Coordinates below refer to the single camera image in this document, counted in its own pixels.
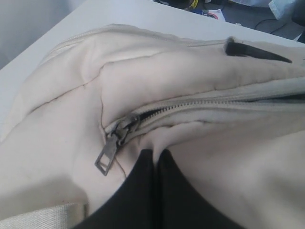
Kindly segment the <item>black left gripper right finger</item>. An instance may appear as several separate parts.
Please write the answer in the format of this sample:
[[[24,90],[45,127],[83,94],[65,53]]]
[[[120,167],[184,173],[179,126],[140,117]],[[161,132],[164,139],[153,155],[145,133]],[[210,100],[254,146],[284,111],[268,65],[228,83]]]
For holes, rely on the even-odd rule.
[[[169,150],[156,166],[157,229],[241,229],[206,201],[190,184]]]

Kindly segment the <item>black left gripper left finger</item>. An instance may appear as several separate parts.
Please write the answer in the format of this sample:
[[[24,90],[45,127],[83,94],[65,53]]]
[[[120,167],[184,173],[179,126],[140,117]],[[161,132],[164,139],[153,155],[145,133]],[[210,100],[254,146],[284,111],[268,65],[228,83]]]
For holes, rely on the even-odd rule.
[[[142,150],[119,189],[97,211],[75,226],[76,229],[153,229],[153,151]]]

